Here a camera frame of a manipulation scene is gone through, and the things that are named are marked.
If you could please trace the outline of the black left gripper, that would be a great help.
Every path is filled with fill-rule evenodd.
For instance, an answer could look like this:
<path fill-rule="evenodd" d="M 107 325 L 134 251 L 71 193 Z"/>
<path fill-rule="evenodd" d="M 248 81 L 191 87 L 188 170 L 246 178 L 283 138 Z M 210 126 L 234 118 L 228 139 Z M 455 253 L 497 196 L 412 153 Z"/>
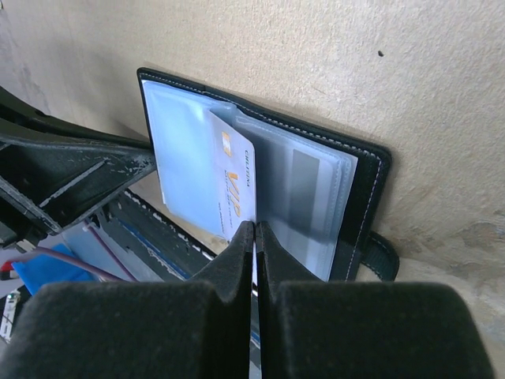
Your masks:
<path fill-rule="evenodd" d="M 147 141 L 44 114 L 1 90 L 1 247 L 34 249 L 155 168 Z"/>

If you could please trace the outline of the silver VIP card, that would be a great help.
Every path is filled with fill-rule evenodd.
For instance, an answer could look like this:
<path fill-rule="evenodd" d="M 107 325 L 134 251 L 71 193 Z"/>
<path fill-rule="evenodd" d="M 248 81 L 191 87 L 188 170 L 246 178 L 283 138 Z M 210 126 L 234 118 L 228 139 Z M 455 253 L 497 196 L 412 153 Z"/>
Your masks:
<path fill-rule="evenodd" d="M 216 111 L 208 113 L 214 144 L 221 235 L 230 241 L 241 222 L 256 220 L 256 167 L 253 144 Z"/>
<path fill-rule="evenodd" d="M 320 161 L 301 151 L 293 151 L 290 176 L 290 215 L 293 229 L 304 235 L 311 231 Z"/>

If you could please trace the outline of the black leather card holder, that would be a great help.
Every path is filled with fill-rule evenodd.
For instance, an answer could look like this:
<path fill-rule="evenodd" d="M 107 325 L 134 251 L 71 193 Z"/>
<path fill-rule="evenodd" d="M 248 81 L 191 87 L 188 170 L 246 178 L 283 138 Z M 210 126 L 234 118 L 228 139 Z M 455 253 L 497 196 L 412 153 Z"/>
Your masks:
<path fill-rule="evenodd" d="M 398 254 L 386 238 L 372 231 L 372 223 L 392 164 L 392 156 L 387 148 L 156 69 L 140 67 L 137 78 L 139 81 L 159 82 L 205 98 L 232 103 L 253 119 L 273 126 L 275 131 L 283 129 L 290 137 L 298 135 L 306 141 L 319 142 L 332 150 L 357 157 L 357 169 L 343 215 L 330 279 L 355 280 L 358 265 L 364 265 L 382 281 L 395 280 L 399 268 Z"/>

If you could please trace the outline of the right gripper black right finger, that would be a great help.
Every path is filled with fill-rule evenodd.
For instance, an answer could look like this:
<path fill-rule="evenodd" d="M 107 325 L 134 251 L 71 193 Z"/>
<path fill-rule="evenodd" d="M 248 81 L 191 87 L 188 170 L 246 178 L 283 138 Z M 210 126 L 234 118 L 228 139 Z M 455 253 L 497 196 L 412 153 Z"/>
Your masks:
<path fill-rule="evenodd" d="M 324 282 L 256 226 L 265 378 L 492 378 L 471 313 L 440 283 Z"/>

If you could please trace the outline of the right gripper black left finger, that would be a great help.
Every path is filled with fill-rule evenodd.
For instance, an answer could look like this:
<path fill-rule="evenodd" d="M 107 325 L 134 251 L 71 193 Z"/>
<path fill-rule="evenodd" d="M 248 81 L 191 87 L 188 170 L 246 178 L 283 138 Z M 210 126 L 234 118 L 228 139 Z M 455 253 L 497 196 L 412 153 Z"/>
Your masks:
<path fill-rule="evenodd" d="M 4 378 L 246 378 L 253 226 L 184 282 L 61 282 L 24 306 Z"/>

